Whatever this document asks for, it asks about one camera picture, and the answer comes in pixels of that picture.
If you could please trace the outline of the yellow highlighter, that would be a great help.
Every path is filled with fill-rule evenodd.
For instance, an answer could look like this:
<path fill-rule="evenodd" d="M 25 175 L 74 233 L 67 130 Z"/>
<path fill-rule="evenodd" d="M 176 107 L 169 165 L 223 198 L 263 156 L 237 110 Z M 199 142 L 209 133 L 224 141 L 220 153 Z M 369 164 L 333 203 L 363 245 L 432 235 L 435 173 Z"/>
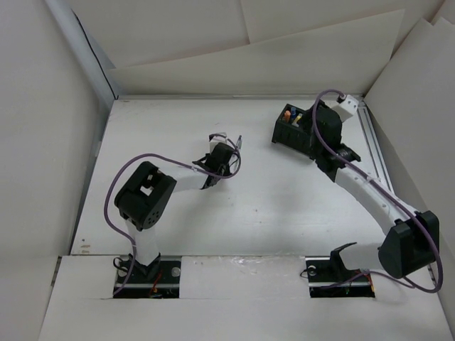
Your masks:
<path fill-rule="evenodd" d="M 298 126 L 298 125 L 299 125 L 299 122 L 300 122 L 300 120 L 301 120 L 301 118 L 302 118 L 302 116 L 303 116 L 303 114 L 298 114 L 298 115 L 296 116 L 296 118 L 293 120 L 292 125 L 293 125 L 293 126 Z"/>

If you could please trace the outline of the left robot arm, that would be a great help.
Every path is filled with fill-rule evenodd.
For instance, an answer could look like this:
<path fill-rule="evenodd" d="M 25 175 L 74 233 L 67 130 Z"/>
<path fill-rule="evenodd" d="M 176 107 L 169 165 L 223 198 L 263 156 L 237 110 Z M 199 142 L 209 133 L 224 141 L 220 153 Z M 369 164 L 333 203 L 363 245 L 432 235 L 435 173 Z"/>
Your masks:
<path fill-rule="evenodd" d="M 241 163 L 238 147 L 217 142 L 200 160 L 186 165 L 167 158 L 173 167 L 163 169 L 149 161 L 140 163 L 117 193 L 114 205 L 127 222 L 133 254 L 128 274 L 152 281 L 160 271 L 161 254 L 154 225 L 164 213 L 172 194 L 187 190 L 205 190 L 219 180 L 233 177 L 232 159 Z"/>

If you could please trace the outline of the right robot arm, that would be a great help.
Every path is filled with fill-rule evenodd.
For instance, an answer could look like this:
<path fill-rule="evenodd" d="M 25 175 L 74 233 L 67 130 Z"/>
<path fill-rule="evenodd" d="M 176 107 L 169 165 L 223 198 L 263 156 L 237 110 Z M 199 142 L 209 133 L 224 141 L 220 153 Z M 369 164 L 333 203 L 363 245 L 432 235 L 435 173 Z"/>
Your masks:
<path fill-rule="evenodd" d="M 319 170 L 352 195 L 382 230 L 384 239 L 352 243 L 328 263 L 332 277 L 343 280 L 354 269 L 382 269 L 397 279 L 431 263 L 441 265 L 439 220 L 430 212 L 403 202 L 362 169 L 360 156 L 341 141 L 343 118 L 357 111 L 358 102 L 342 97 L 334 107 L 318 99 L 309 110 L 310 150 Z"/>

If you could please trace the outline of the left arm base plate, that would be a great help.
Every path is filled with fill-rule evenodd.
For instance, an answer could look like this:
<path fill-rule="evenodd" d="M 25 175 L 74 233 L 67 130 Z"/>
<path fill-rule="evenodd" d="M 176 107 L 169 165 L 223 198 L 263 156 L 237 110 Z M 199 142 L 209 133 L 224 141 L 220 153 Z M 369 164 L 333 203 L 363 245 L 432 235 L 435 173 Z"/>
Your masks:
<path fill-rule="evenodd" d="M 135 261 L 128 276 L 131 260 L 131 254 L 127 259 L 113 260 L 116 269 L 113 298 L 179 298 L 181 257 L 160 256 L 149 268 Z"/>

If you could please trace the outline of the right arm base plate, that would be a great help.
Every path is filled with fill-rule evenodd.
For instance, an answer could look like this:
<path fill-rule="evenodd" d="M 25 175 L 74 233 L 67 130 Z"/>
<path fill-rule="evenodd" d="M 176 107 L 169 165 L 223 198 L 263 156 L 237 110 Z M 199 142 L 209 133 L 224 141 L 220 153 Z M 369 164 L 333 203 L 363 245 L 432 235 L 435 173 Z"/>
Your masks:
<path fill-rule="evenodd" d="M 330 256 L 308 256 L 300 276 L 308 280 L 311 298 L 374 298 L 369 275 L 348 270 L 341 260 Z"/>

